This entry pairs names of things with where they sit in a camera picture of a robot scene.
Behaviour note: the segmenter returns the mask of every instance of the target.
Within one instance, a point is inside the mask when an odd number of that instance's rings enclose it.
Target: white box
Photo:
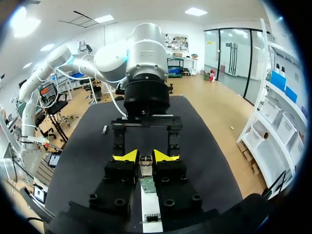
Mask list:
[[[294,165],[297,165],[303,153],[303,142],[299,134],[297,134],[296,141],[293,143],[289,153],[291,154]]]
[[[297,128],[294,123],[294,118],[287,112],[283,112],[283,117],[278,126],[277,134],[286,145],[295,132],[297,132]]]
[[[270,124],[273,124],[280,110],[278,101],[265,97],[260,113]]]
[[[247,133],[246,140],[251,147],[255,149],[264,141],[264,138],[251,126],[250,131]]]

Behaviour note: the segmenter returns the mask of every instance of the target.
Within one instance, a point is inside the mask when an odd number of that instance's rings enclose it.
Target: blue box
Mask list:
[[[275,85],[280,90],[284,91],[286,86],[286,78],[281,76],[280,74],[272,71],[271,81],[273,85]]]
[[[288,86],[286,86],[285,94],[289,97],[294,103],[297,101],[298,95]]]

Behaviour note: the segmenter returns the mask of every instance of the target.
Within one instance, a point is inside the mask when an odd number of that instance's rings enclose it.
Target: black table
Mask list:
[[[203,199],[203,210],[216,208],[220,213],[228,210],[242,196],[222,151],[185,97],[170,97],[170,102],[167,113],[182,118],[181,159],[187,165],[188,178]],[[45,207],[54,215],[68,210],[69,201],[88,207],[89,194],[101,182],[104,166],[112,156],[111,120],[118,117],[120,113],[110,102],[92,105],[80,120],[61,154],[49,187]],[[102,135],[104,125],[108,125],[106,135]],[[142,154],[151,154],[153,149],[166,153],[167,130],[165,127],[127,128],[125,146],[126,153],[134,149]],[[139,184],[134,197],[129,231],[142,232]]]

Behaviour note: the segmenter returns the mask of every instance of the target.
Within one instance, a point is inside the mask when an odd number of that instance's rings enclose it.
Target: glass wall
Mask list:
[[[214,69],[220,83],[253,105],[259,92],[260,80],[271,68],[270,59],[267,63],[264,64],[261,31],[230,28],[205,32],[204,69]]]
[[[251,104],[255,104],[260,88],[260,79],[265,75],[266,71],[271,68],[270,54],[267,54],[267,64],[264,64],[264,39],[263,32],[252,31],[253,39],[253,57],[250,72],[250,80],[245,99]]]
[[[221,58],[219,82],[244,96],[250,66],[250,31],[243,29],[220,30]]]
[[[219,63],[219,30],[205,32],[205,71],[215,70],[217,76]]]

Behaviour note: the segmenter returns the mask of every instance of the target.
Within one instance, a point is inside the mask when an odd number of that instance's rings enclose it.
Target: white ceiling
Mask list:
[[[201,17],[184,12],[196,7],[208,12]],[[223,21],[264,18],[267,15],[259,0],[41,0],[38,5],[26,6],[27,15],[41,20],[34,33],[25,38],[15,38],[9,31],[0,51],[0,75],[6,74],[3,83],[11,82],[22,73],[30,73],[32,68],[22,69],[29,62],[34,64],[46,57],[48,52],[40,49],[50,43],[56,46],[91,30],[98,25],[82,28],[62,21],[77,17],[78,11],[95,19],[112,15],[114,21],[130,20],[177,20],[200,25]]]

